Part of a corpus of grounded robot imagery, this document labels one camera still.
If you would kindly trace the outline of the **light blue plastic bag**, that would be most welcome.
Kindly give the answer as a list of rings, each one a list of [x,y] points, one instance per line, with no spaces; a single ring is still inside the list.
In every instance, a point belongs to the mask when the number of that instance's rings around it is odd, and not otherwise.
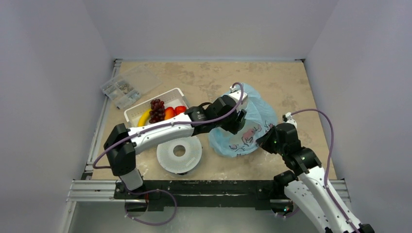
[[[209,145],[220,156],[234,158],[254,152],[258,149],[256,140],[277,124],[273,107],[252,86],[242,85],[247,95],[244,127],[237,134],[216,128],[208,135]]]

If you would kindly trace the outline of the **red orange fake fruit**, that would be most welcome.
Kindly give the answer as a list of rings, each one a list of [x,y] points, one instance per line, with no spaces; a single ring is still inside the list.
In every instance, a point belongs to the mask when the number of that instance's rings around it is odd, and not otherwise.
[[[175,111],[173,107],[168,107],[164,111],[164,120],[168,120],[175,117]]]

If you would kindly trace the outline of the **red fake grapes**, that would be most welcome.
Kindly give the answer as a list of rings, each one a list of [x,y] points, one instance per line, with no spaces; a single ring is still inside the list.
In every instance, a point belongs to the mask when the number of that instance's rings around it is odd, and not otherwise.
[[[157,123],[160,121],[164,120],[164,111],[165,111],[165,106],[164,106],[164,101],[161,99],[155,99],[150,102],[151,104],[151,112],[150,112],[150,119],[149,123]]]

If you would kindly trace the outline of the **yellow fake fruit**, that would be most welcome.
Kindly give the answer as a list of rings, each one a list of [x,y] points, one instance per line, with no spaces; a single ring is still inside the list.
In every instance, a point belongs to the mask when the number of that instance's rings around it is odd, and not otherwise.
[[[138,127],[143,127],[146,125],[146,122],[150,119],[151,115],[150,115],[151,110],[148,109],[147,111],[145,111],[142,116],[140,117],[137,126]]]

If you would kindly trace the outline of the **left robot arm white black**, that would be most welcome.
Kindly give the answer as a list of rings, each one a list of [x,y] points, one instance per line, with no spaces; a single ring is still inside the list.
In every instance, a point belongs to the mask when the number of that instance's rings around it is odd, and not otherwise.
[[[159,144],[209,133],[222,128],[236,134],[243,127],[246,115],[247,94],[240,91],[217,98],[207,108],[203,105],[190,107],[171,119],[144,127],[114,127],[103,145],[114,176],[126,187],[126,193],[134,199],[143,196],[145,185],[137,169],[136,155]]]

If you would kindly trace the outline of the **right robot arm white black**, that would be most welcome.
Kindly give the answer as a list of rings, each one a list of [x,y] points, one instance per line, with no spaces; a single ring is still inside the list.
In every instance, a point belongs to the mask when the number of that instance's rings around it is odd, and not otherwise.
[[[321,233],[372,233],[346,206],[329,181],[315,152],[301,145],[293,124],[281,123],[256,140],[260,148],[282,157],[288,171],[274,177],[273,192],[288,197]]]

